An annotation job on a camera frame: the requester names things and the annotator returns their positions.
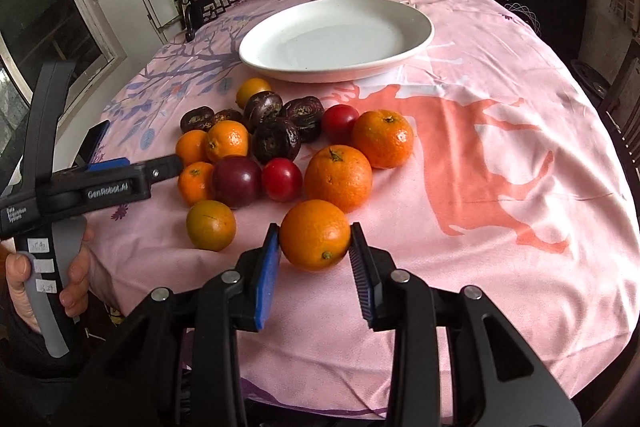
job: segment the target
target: pile of fruit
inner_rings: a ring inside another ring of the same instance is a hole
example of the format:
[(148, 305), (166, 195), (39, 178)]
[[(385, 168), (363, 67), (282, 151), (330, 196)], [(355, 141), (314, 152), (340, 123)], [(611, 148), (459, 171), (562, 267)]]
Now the pile of fruit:
[[(398, 113), (349, 105), (327, 110), (314, 96), (287, 103), (261, 78), (246, 81), (236, 95), (242, 112), (199, 107), (180, 121), (175, 153), (185, 168), (178, 188), (191, 207), (186, 220), (191, 242), (220, 251), (236, 235), (232, 209), (263, 194), (293, 206), (280, 226), (280, 247), (295, 266), (316, 271), (346, 254), (346, 213), (370, 197), (372, 169), (404, 164), (414, 149), (414, 131)], [(331, 143), (318, 151), (305, 174), (293, 161), (303, 143), (322, 134)]]

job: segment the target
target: person's hand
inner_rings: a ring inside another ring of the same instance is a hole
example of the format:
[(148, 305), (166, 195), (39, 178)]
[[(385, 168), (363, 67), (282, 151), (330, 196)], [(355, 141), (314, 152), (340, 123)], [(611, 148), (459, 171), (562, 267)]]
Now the person's hand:
[[(84, 230), (83, 241), (90, 241), (93, 237), (94, 232), (91, 229)], [(65, 307), (68, 317), (76, 317), (86, 311), (89, 299), (90, 262), (89, 251), (83, 243), (78, 255), (69, 265), (68, 285), (60, 292), (60, 303)], [(24, 320), (33, 331), (40, 333), (38, 322), (27, 298), (27, 291), (24, 288), (24, 282), (31, 276), (31, 263), (28, 257), (19, 253), (9, 254), (6, 258), (5, 269), (9, 295), (14, 302), (18, 317)]]

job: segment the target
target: oval plate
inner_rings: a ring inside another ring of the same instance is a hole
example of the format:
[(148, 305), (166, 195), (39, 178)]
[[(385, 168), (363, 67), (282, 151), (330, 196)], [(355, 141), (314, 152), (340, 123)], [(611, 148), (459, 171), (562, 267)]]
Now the oval plate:
[(249, 67), (289, 82), (345, 82), (398, 67), (433, 39), (419, 10), (391, 0), (318, 0), (268, 17), (240, 43)]

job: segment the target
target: black sleeve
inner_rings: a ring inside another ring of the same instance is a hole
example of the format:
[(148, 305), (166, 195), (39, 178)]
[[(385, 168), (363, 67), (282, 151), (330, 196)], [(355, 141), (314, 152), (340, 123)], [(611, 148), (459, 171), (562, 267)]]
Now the black sleeve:
[(2, 425), (46, 425), (43, 422), (69, 392), (86, 354), (50, 357), (42, 336), (17, 316), (2, 286), (0, 305), (6, 311), (9, 338), (0, 341), (0, 417), (10, 420)]

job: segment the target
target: tablecloth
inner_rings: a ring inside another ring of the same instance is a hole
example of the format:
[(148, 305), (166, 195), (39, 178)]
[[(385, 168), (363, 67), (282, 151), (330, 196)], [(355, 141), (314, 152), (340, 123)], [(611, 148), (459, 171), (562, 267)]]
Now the tablecloth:
[[(193, 42), (165, 45), (105, 109), (112, 123), (95, 159), (172, 153), (187, 110), (234, 107), (239, 85), (255, 76), (239, 60), (242, 37), (308, 1), (242, 0)], [(365, 80), (274, 80), (274, 90), (285, 101), (314, 94), (326, 107), (408, 118), (419, 137), (411, 159), (376, 171), (372, 197), (349, 219), (431, 286), (480, 286), (573, 395), (622, 350), (640, 308), (638, 222), (610, 139), (554, 52), (498, 3), (396, 1), (433, 21), (426, 51)], [(305, 169), (324, 145), (305, 145), (296, 163)], [(261, 200), (236, 210), (231, 246), (196, 250), (176, 183), (162, 182), (150, 200), (90, 216), (92, 287), (125, 314), (155, 287), (197, 288), (261, 245), (289, 207)], [(376, 417), (385, 413), (392, 350), (392, 333), (367, 329), (347, 261), (303, 273), (283, 259), (265, 329), (239, 335), (242, 384), (270, 403)], [(447, 416), (445, 349), (440, 366)]]

